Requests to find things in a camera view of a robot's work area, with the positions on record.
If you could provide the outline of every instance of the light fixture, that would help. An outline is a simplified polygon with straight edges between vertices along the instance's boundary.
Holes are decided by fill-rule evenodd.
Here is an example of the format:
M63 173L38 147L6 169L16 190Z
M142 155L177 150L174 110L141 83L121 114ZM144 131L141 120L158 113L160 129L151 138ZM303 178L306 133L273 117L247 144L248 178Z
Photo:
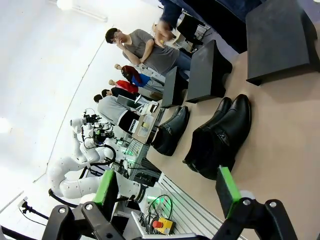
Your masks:
M72 9L72 0L57 0L56 5L61 10L70 10Z
M0 117L0 133L1 134L8 133L10 132L11 129L12 129L12 126L8 121L8 119L4 117Z

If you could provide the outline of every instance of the bolt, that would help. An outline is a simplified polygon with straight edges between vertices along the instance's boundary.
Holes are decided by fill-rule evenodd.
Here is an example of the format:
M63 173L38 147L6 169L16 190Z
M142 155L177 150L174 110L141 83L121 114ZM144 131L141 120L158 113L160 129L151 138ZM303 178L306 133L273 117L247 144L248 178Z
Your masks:
M66 209L64 207L59 208L59 213L64 214L66 212Z
M243 201L243 204L246 205L246 206L250 205L250 203L251 203L251 202L250 202L250 200L248 200L248 199L246 199L246 200Z
M91 210L93 208L94 208L94 206L92 206L92 204L88 204L85 206L85 209L87 209L87 210Z
M277 204L274 202L274 201L272 201L272 202L270 202L270 207L272 207L272 208L274 208L275 206L277 206Z

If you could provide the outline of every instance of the red shirt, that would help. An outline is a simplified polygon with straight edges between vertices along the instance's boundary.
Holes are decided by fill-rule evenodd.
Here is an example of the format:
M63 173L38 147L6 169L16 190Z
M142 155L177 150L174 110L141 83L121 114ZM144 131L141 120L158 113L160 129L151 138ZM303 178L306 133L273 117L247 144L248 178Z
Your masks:
M130 82L128 82L128 81L119 80L116 82L116 84L120 88L127 90L129 93L137 93L138 92L138 87L133 84L130 84Z

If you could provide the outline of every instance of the red button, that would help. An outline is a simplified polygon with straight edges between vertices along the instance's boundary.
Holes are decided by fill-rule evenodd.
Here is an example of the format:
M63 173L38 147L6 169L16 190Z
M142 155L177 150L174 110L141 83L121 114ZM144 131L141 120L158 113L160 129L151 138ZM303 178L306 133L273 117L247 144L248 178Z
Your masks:
M160 228L162 228L164 226L164 224L162 223L162 222L160 222L160 221L154 221L153 223L152 223L152 227L154 227L155 229L160 229Z

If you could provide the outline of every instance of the gray t-shirt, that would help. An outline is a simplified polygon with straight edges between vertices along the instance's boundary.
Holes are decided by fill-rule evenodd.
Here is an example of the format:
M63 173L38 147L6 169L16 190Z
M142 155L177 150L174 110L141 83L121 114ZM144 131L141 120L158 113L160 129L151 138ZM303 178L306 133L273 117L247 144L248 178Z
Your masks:
M115 96L106 96L98 102L99 114L114 125L117 125L120 116L126 110L130 108L118 103Z
M145 53L147 41L153 39L153 37L141 29L137 29L129 35L131 37L132 44L125 44L124 46L139 59L142 58ZM126 59L129 60L124 52L122 54ZM162 74L173 66L178 57L179 50L169 46L162 48L157 44L154 44L150 56L143 64L145 64L148 68L152 68L157 73Z

